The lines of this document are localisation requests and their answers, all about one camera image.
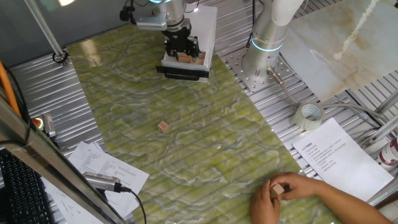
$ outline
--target white paper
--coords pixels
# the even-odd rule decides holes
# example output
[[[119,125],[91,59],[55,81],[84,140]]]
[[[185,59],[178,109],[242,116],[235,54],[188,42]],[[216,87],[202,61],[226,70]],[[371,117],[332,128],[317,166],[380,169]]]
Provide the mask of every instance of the white paper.
[[[65,220],[70,223],[101,224],[90,212],[87,212],[70,197],[42,177],[45,191],[51,195]]]
[[[117,177],[136,194],[144,185],[148,174],[103,152],[99,144],[81,142],[68,160],[79,170]],[[101,223],[79,204],[44,179],[46,192],[54,199],[68,223]],[[123,217],[131,214],[139,204],[133,194],[105,192],[109,204]]]
[[[333,118],[293,146],[326,183],[364,201],[393,179]]]
[[[94,145],[95,145],[95,147],[98,149],[99,152],[103,152],[101,146],[100,146],[97,142],[95,142]],[[138,208],[138,206],[139,206],[139,204],[138,204],[137,200],[134,200],[134,201],[130,204],[130,207],[127,209],[127,214],[124,216],[124,218],[126,219],[126,217],[129,216],[130,213],[131,213],[132,211],[134,211],[136,208]]]

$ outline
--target keyboard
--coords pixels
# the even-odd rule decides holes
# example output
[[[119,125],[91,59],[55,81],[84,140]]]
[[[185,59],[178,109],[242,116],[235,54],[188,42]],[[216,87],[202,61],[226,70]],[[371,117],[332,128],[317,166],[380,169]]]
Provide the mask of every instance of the keyboard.
[[[5,149],[0,150],[0,168],[7,195],[7,224],[53,224],[40,175]]]

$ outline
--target human hand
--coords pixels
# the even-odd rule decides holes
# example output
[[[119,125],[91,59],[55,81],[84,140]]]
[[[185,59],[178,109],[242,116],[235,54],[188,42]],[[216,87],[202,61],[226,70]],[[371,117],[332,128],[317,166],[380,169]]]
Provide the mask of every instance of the human hand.
[[[304,177],[293,172],[275,174],[271,178],[271,188],[280,183],[289,184],[290,191],[280,195],[282,200],[292,200],[316,195],[323,183],[320,180]]]
[[[277,198],[271,201],[270,180],[257,191],[251,202],[251,221],[253,224],[277,224],[280,215],[280,203]]]

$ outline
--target metal pole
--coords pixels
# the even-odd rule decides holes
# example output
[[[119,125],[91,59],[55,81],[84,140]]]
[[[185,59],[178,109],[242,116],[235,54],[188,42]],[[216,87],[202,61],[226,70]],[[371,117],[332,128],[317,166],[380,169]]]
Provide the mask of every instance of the metal pole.
[[[398,90],[393,92],[384,102],[376,108],[376,112],[384,114],[387,110],[392,108],[398,102]]]
[[[42,32],[45,38],[47,38],[48,42],[50,43],[53,51],[58,55],[58,57],[60,58],[64,57],[65,54],[63,53],[63,50],[61,49],[54,35],[52,34],[49,25],[47,25],[43,17],[43,14],[40,11],[39,7],[37,6],[35,0],[24,0],[24,1],[27,7],[29,8],[30,12],[32,13],[33,17],[35,18],[37,24],[42,29]]]
[[[378,131],[371,135],[373,142],[378,142],[388,134],[392,132],[396,127],[398,127],[398,115],[395,115],[391,120],[389,120],[385,125],[381,126]]]
[[[26,128],[27,124],[0,98],[0,140],[23,141]],[[32,129],[25,147],[4,147],[101,222],[126,223],[43,133]]]

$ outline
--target small wooden cube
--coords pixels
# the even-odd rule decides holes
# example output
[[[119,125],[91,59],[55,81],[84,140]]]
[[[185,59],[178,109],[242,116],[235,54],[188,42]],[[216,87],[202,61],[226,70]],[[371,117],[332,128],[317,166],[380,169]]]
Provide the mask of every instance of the small wooden cube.
[[[285,189],[284,189],[280,184],[276,184],[276,185],[271,189],[271,198],[277,198],[277,197],[279,197],[283,192],[285,192]]]
[[[162,131],[163,133],[165,133],[165,132],[169,129],[169,125],[168,125],[166,122],[161,121],[161,122],[157,125],[157,128],[159,128],[160,131]]]

